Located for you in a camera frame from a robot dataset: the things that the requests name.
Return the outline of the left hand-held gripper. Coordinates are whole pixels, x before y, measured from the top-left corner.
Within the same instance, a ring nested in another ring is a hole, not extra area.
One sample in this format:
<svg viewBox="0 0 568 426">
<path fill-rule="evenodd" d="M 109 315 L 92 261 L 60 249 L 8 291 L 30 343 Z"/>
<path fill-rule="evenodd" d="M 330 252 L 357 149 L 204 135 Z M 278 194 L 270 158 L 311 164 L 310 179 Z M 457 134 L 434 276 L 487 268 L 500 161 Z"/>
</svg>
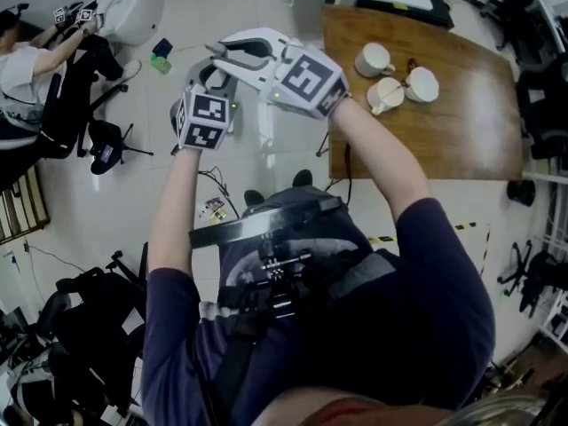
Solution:
<svg viewBox="0 0 568 426">
<path fill-rule="evenodd" d="M 177 137 L 174 150 L 217 150 L 229 130 L 239 104 L 235 101 L 239 80 L 224 74 L 220 85 L 207 86 L 216 72 L 211 58 L 191 66 L 185 86 L 170 108 L 170 123 Z"/>
</svg>

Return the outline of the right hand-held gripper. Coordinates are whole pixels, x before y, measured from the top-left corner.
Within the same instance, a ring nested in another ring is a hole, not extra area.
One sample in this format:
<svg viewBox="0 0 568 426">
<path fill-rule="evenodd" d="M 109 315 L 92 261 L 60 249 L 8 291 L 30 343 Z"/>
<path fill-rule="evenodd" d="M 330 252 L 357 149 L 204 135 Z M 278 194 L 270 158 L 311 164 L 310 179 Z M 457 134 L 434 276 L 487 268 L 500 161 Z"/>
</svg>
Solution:
<svg viewBox="0 0 568 426">
<path fill-rule="evenodd" d="M 327 119 L 350 96 L 343 69 L 322 50 L 302 44 L 272 28 L 251 28 L 219 41 L 229 51 L 267 59 L 253 67 L 225 57 L 214 66 L 254 88 L 280 109 L 314 119 Z"/>
</svg>

